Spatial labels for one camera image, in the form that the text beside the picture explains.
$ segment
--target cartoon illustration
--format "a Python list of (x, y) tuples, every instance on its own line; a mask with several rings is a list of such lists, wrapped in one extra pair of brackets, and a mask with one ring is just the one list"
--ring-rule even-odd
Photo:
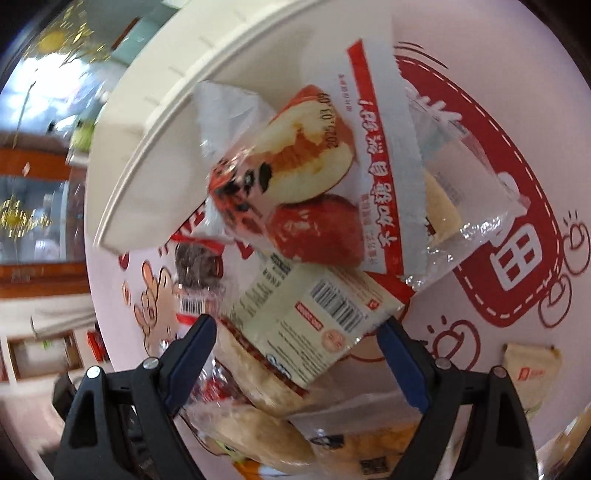
[(129, 283), (127, 283), (127, 280), (121, 285), (121, 290), (123, 293), (123, 303), (125, 303), (126, 307), (131, 306), (131, 291), (129, 290)]
[(166, 267), (154, 277), (152, 265), (145, 261), (142, 276), (146, 290), (141, 294), (141, 303), (134, 305), (135, 320), (144, 333), (144, 348), (151, 356), (162, 354), (162, 343), (170, 343), (177, 336), (178, 322), (175, 317), (177, 286)]
[(573, 301), (573, 278), (582, 275), (591, 261), (591, 239), (587, 226), (579, 221), (579, 213), (569, 212), (568, 219), (563, 218), (569, 229), (562, 236), (564, 265), (558, 277), (550, 282), (546, 296), (538, 303), (538, 315), (546, 328), (557, 327), (567, 316)]
[[(447, 318), (442, 315), (441, 325), (446, 327), (447, 323)], [(434, 334), (436, 330), (432, 325), (428, 325), (427, 331)], [(434, 357), (445, 357), (448, 360), (453, 360), (460, 369), (471, 370), (480, 358), (482, 346), (480, 334), (478, 334), (477, 328), (470, 320), (453, 322), (446, 330), (439, 332), (429, 343)]]
[(591, 261), (591, 239), (589, 229), (579, 221), (579, 213), (575, 210), (574, 217), (569, 212), (569, 219), (563, 218), (569, 232), (562, 236), (564, 248), (564, 265), (569, 273), (578, 277), (583, 274)]

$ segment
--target bread roll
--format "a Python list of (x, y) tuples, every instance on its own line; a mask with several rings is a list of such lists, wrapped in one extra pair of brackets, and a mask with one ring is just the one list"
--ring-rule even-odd
[(219, 323), (213, 354), (230, 370), (238, 387), (253, 405), (269, 415), (286, 417), (313, 403), (310, 395), (301, 397), (279, 380)]
[(280, 472), (300, 473), (315, 461), (310, 444), (291, 423), (251, 406), (239, 406), (222, 416), (208, 434)]

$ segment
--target gold decoration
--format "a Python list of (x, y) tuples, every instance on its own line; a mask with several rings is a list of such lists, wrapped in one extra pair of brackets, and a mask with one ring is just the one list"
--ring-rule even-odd
[(65, 55), (62, 64), (75, 59), (87, 63), (109, 60), (111, 55), (104, 43), (93, 39), (94, 31), (86, 22), (84, 0), (77, 0), (41, 32), (25, 57), (43, 57), (51, 53)]
[(21, 201), (14, 196), (0, 205), (0, 230), (4, 230), (8, 238), (22, 238), (34, 228), (47, 227), (51, 221), (43, 214), (35, 217), (36, 210), (21, 209)]

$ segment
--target wooden cabinet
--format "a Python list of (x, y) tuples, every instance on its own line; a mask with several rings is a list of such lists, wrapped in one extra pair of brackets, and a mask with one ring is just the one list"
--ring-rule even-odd
[(85, 175), (63, 155), (0, 149), (0, 299), (90, 291)]

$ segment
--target blue gripper pad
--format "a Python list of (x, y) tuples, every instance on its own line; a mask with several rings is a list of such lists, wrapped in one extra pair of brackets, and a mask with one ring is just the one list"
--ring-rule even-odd
[(424, 414), (430, 405), (425, 376), (390, 322), (379, 328), (378, 345), (407, 402)]

